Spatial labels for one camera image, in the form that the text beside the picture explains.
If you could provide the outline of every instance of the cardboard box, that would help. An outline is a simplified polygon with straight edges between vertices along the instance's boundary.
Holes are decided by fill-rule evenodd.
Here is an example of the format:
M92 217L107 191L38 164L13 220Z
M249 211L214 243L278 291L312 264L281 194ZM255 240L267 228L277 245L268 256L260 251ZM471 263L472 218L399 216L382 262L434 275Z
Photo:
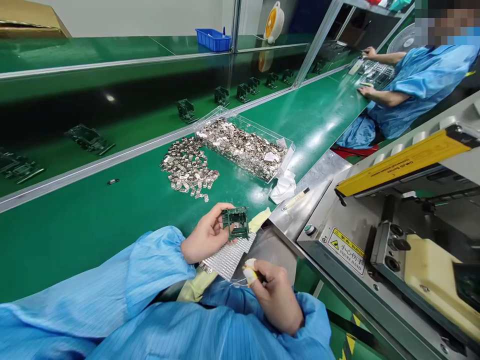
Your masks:
M0 0L0 39L71 37L51 6Z

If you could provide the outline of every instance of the blue plastic basket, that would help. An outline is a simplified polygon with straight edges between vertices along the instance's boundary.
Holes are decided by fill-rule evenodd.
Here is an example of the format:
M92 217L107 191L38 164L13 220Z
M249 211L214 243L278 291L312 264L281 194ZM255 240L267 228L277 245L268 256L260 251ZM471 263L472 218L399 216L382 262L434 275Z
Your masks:
M232 38L223 35L215 29L195 29L196 38L200 45L203 45L214 52L229 51Z

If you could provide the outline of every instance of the red stool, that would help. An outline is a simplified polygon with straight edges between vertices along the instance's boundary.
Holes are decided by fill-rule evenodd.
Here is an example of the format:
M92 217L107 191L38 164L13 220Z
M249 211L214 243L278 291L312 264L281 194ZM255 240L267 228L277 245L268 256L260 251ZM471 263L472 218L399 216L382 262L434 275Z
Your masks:
M341 156L344 159L347 159L351 156L359 156L365 159L366 157L376 152L378 149L379 146L374 145L372 148L369 149L351 149L348 147L339 146L337 148L331 148L330 150L332 150L335 154Z

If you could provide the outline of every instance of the white wall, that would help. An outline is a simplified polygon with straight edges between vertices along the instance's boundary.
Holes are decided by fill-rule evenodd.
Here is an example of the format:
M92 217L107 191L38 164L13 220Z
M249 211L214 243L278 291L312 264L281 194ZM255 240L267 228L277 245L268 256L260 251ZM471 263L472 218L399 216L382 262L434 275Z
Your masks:
M53 7L70 34L81 37L229 34L234 0L30 0Z

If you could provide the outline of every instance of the beige plastic block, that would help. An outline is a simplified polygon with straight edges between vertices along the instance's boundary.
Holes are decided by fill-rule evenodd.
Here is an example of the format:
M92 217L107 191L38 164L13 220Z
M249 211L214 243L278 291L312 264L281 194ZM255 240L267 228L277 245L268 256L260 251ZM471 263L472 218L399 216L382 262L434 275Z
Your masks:
M480 342L480 313L459 298L453 263L461 263L430 239L408 235L405 283L467 335Z

